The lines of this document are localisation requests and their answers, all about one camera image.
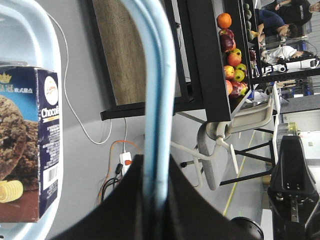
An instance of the white wall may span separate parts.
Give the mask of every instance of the white wall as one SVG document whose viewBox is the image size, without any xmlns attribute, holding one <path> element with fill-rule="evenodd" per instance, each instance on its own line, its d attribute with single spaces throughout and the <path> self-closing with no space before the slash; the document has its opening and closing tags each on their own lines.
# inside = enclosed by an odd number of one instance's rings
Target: white wall
<svg viewBox="0 0 320 240">
<path fill-rule="evenodd" d="M 306 159 L 320 159 L 320 131 L 302 131 L 299 135 Z"/>
<path fill-rule="evenodd" d="M 320 110 L 284 114 L 283 121 L 297 123 L 299 131 L 320 131 Z"/>
</svg>

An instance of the chair leg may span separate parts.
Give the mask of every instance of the chair leg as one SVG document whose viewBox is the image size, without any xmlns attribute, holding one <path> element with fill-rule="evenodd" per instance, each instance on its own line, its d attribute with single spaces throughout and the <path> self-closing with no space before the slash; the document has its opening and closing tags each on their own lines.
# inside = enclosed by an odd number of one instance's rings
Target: chair leg
<svg viewBox="0 0 320 240">
<path fill-rule="evenodd" d="M 232 158 L 232 161 L 233 161 L 234 170 L 235 170 L 235 173 L 238 174 L 239 173 L 239 167 L 238 167 L 238 163 L 237 163 L 237 159 L 236 159 L 236 153 L 235 153 L 233 145 L 232 144 L 229 145 L 228 143 L 226 143 L 222 137 L 218 137 L 215 140 L 215 143 L 220 145 L 220 146 L 222 146 L 229 153 L 231 153 L 231 158 Z"/>
</svg>

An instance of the man in black shirt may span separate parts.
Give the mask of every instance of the man in black shirt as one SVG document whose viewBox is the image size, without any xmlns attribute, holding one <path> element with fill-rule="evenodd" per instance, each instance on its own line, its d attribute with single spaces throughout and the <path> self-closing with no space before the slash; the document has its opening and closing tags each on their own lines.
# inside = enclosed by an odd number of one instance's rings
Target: man in black shirt
<svg viewBox="0 0 320 240">
<path fill-rule="evenodd" d="M 274 1 L 273 9 L 268 9 L 278 14 L 286 24 L 295 24 L 298 27 L 310 21 L 312 13 L 320 12 L 320 2 L 310 4 L 307 0 L 285 0 L 277 4 Z"/>
</svg>

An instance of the person in navy shirt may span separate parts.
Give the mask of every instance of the person in navy shirt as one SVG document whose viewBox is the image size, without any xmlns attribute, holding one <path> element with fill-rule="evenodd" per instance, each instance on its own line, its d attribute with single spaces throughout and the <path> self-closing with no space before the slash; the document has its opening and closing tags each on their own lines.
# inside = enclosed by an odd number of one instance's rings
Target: person in navy shirt
<svg viewBox="0 0 320 240">
<path fill-rule="evenodd" d="M 281 37 L 295 38 L 298 34 L 298 28 L 295 24 L 285 24 L 284 20 L 272 11 L 255 9 L 255 16 L 258 24 L 259 42 L 265 36 L 279 34 Z"/>
<path fill-rule="evenodd" d="M 265 6 L 265 9 L 278 14 L 286 24 L 300 27 L 311 20 L 313 13 L 320 12 L 320 1 L 315 4 L 310 4 L 307 0 L 274 1 Z"/>
</svg>

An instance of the red apple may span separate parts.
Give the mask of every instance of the red apple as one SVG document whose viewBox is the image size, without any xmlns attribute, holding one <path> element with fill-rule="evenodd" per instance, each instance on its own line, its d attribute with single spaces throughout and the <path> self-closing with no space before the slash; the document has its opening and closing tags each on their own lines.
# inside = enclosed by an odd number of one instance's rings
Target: red apple
<svg viewBox="0 0 320 240">
<path fill-rule="evenodd" d="M 234 79 L 234 77 L 235 77 L 235 69 L 234 69 L 233 66 L 225 65 L 223 67 L 223 69 L 224 69 L 225 79 L 227 79 L 227 80 Z"/>
<path fill-rule="evenodd" d="M 224 53 L 230 52 L 236 48 L 236 42 L 229 35 L 223 34 L 220 35 L 220 46 L 221 51 Z"/>
<path fill-rule="evenodd" d="M 230 95 L 230 93 L 233 90 L 233 86 L 229 80 L 225 80 L 225 85 L 226 85 L 226 91 L 227 91 L 228 95 Z"/>
<path fill-rule="evenodd" d="M 223 34 L 228 35 L 228 36 L 229 36 L 230 38 L 232 38 L 232 39 L 235 38 L 234 33 L 233 33 L 230 29 L 228 29 L 228 28 L 224 28 L 224 29 L 221 29 L 221 30 L 219 31 L 219 35 L 220 35 L 220 36 L 223 35 Z"/>
<path fill-rule="evenodd" d="M 227 57 L 227 63 L 230 66 L 236 67 L 241 63 L 241 56 L 236 52 L 230 52 Z"/>
<path fill-rule="evenodd" d="M 230 93 L 230 97 L 232 98 L 237 98 L 241 95 L 241 90 L 243 88 L 243 86 L 240 84 L 240 82 L 237 81 L 230 81 L 231 85 L 232 85 L 232 91 Z"/>
</svg>

